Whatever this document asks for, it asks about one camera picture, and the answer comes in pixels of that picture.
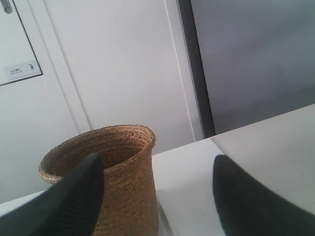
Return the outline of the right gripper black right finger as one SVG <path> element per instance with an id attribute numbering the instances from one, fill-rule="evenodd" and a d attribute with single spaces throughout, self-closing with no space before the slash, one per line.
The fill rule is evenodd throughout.
<path id="1" fill-rule="evenodd" d="M 213 165 L 213 195 L 227 236 L 313 236 L 315 216 L 277 195 L 227 155 Z"/>

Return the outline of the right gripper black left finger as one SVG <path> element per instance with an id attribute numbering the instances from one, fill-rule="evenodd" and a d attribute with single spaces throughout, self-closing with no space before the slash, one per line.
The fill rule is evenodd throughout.
<path id="1" fill-rule="evenodd" d="M 104 195 L 99 153 L 81 161 L 62 180 L 1 216 L 2 236 L 91 236 Z"/>

